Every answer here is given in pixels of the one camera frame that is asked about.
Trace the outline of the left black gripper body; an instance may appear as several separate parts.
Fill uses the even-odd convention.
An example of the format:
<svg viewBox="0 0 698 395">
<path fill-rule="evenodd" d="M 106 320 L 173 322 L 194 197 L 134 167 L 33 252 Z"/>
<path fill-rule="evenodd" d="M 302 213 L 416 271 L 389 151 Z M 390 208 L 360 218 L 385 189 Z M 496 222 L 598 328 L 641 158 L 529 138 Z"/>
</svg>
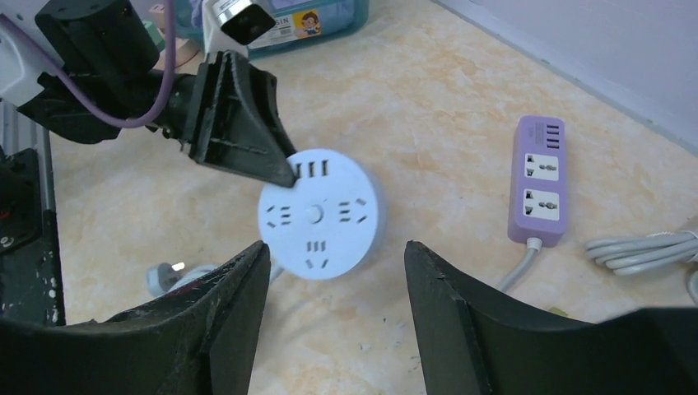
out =
<svg viewBox="0 0 698 395">
<path fill-rule="evenodd" d="M 187 120 L 192 102 L 196 77 L 176 74 L 167 103 L 158 116 L 158 128 L 165 139 L 191 143 L 193 134 L 187 131 Z"/>
</svg>

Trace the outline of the purple power strip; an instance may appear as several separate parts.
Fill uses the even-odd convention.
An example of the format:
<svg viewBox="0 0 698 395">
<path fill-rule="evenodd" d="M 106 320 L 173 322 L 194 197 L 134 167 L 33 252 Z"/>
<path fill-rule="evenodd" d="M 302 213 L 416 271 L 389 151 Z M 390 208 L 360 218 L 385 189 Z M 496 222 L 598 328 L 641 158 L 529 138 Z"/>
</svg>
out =
<svg viewBox="0 0 698 395">
<path fill-rule="evenodd" d="M 567 141 L 559 118 L 523 116 L 514 133 L 507 235 L 558 245 L 568 230 Z"/>
</svg>

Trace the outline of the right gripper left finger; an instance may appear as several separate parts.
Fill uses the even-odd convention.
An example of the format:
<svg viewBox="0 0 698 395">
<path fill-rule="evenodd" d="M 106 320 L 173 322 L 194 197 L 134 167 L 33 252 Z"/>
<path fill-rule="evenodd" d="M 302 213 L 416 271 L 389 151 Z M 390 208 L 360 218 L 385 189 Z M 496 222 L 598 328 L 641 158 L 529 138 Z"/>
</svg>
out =
<svg viewBox="0 0 698 395">
<path fill-rule="evenodd" d="M 102 323 L 1 321 L 4 394 L 246 394 L 268 295 L 269 247 Z"/>
</svg>

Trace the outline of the blue round socket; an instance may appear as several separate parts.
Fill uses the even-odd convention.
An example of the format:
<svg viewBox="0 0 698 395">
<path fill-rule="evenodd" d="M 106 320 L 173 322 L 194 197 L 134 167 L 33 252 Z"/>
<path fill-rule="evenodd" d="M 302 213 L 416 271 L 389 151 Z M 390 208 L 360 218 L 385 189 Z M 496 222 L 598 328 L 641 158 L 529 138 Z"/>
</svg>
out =
<svg viewBox="0 0 698 395">
<path fill-rule="evenodd" d="M 294 186 L 265 184 L 258 200 L 271 280 L 289 272 L 324 281 L 367 263 L 378 252 L 388 221 L 377 174 L 329 149 L 299 151 L 288 162 L 297 177 Z"/>
</svg>

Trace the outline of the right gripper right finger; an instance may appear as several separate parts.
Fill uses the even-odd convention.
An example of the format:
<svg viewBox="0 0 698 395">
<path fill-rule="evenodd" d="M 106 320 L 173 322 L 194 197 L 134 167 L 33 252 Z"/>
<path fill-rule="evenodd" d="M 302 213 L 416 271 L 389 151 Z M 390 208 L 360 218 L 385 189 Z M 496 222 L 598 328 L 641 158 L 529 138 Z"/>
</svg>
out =
<svg viewBox="0 0 698 395">
<path fill-rule="evenodd" d="M 429 394 L 694 394 L 697 311 L 586 323 L 516 300 L 417 241 L 404 266 Z"/>
</svg>

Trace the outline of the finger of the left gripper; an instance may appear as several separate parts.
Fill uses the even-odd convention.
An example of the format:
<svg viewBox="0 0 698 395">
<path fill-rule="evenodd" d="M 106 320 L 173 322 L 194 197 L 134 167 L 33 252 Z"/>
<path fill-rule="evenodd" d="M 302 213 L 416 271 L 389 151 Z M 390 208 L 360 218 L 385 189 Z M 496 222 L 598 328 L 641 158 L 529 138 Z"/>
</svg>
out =
<svg viewBox="0 0 698 395">
<path fill-rule="evenodd" d="M 288 158 L 296 149 L 277 106 L 277 78 L 233 51 L 209 54 L 199 66 L 183 142 L 188 157 L 215 170 L 294 186 Z"/>
</svg>

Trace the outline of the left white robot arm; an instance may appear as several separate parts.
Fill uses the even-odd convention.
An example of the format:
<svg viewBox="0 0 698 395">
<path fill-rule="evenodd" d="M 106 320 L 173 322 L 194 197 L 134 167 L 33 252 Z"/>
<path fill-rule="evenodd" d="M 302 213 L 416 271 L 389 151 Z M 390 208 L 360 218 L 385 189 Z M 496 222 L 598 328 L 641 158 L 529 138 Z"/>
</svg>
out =
<svg viewBox="0 0 698 395">
<path fill-rule="evenodd" d="M 129 1 L 4 1 L 1 97 L 83 144 L 144 127 L 196 163 L 283 188 L 295 153 L 277 110 L 277 80 L 247 47 L 275 26 L 260 1 L 201 1 L 205 58 L 177 72 L 176 6 L 165 2 L 165 50 Z"/>
</svg>

